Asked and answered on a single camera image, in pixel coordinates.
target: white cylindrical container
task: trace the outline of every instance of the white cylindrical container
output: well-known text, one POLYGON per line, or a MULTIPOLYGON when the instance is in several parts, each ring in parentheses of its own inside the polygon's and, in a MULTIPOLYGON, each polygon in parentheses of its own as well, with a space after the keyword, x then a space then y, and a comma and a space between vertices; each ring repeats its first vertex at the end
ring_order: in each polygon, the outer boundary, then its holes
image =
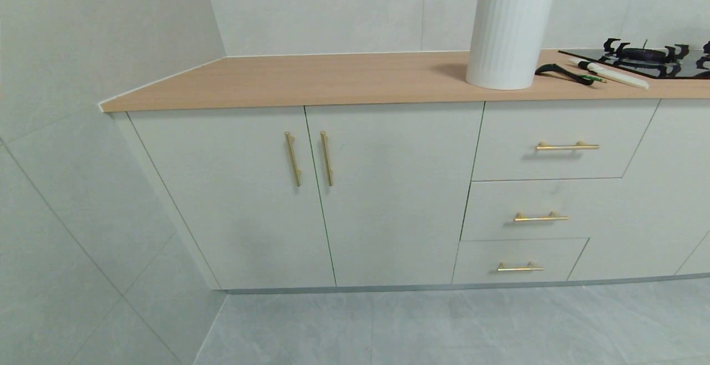
POLYGON ((532 85, 553 0, 479 0, 466 81, 488 89, 532 85))

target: cabinet door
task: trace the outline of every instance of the cabinet door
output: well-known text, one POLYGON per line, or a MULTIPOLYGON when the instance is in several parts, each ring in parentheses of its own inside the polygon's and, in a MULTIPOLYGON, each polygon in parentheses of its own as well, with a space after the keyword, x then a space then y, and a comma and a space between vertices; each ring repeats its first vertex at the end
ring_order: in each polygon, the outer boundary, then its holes
POLYGON ((707 100, 661 101, 570 281, 676 274, 710 225, 708 120, 707 100))
POLYGON ((451 283, 482 104, 306 113, 337 285, 451 283))
POLYGON ((705 235, 705 239, 690 254, 677 275, 689 275, 692 273, 710 272, 710 234, 705 235))
POLYGON ((130 115, 222 288, 334 286, 303 107, 130 115))

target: gold bar handle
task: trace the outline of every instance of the gold bar handle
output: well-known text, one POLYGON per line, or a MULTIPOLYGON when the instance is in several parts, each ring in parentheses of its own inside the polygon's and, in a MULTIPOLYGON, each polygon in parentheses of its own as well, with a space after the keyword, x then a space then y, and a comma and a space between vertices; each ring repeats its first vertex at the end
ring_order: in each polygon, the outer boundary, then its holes
POLYGON ((528 266, 520 266, 520 267, 506 267, 505 263, 500 263, 498 266, 497 271, 499 272, 518 272, 518 271, 544 271, 545 268, 541 266, 536 266, 535 263, 532 261, 528 262, 528 266))
POLYGON ((323 143, 323 158, 325 158, 325 172, 328 175, 328 186, 333 186, 333 169, 330 168, 330 156, 328 155, 328 135, 320 133, 320 140, 323 143))
POLYGON ((529 222, 529 221, 567 221, 570 219, 566 215, 560 215, 555 211, 550 211, 548 216, 524 216, 522 212, 515 214, 513 221, 515 222, 529 222))
POLYGON ((553 151, 553 150, 598 150, 599 145, 587 145, 579 140, 576 145, 571 146, 551 146, 545 142, 540 142, 535 146, 537 151, 553 151))
POLYGON ((301 170, 299 170, 296 164, 296 153, 293 151, 293 141, 296 140, 291 133, 286 132, 286 143, 288 145, 288 154, 291 155, 291 166, 293 167, 293 175, 296 177, 296 186, 301 186, 301 170))

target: drawer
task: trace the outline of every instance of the drawer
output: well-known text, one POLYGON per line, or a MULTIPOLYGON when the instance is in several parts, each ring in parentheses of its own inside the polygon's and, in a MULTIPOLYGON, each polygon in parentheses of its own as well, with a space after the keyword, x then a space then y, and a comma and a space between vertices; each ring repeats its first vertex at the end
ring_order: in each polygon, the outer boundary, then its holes
POLYGON ((457 283, 566 281, 587 239, 462 241, 454 271, 457 283), (534 264, 539 271, 498 271, 534 264))
POLYGON ((487 102, 474 180, 620 178, 658 100, 487 102), (577 142, 597 150, 538 150, 577 142))
POLYGON ((618 178, 475 181, 471 183, 461 240, 594 236, 614 228, 610 198, 618 195, 622 183, 618 178), (552 212, 559 218, 549 219, 552 212))

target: black glass cooktop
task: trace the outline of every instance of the black glass cooktop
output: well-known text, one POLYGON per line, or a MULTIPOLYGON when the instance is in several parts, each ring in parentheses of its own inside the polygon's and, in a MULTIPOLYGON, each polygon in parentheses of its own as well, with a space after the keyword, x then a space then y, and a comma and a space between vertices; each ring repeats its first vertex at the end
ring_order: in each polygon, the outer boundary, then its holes
POLYGON ((703 50, 690 50, 686 44, 646 49, 628 47, 628 42, 616 44, 618 41, 607 39, 603 49, 569 49, 560 53, 654 79, 710 79, 710 42, 703 50))

